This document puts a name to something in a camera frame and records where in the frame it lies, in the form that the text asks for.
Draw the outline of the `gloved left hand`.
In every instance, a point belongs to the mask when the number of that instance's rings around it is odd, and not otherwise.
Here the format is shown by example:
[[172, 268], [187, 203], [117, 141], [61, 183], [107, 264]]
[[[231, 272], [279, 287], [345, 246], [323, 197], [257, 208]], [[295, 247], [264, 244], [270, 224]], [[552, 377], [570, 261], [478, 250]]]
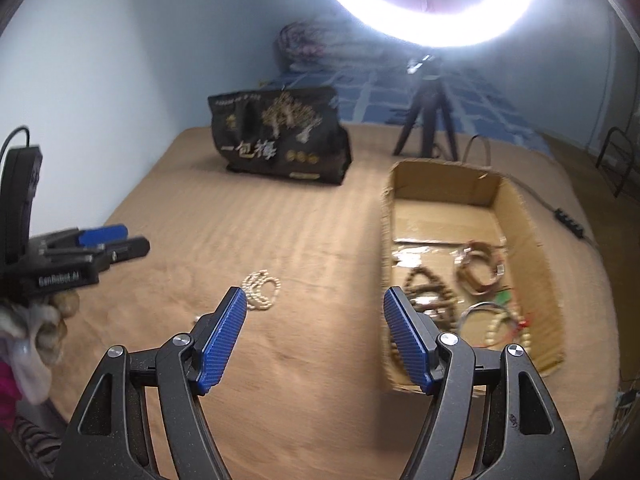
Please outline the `gloved left hand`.
[[79, 311], [76, 290], [31, 301], [27, 306], [1, 299], [1, 359], [17, 388], [32, 405], [49, 397], [52, 368], [60, 362], [66, 321]]

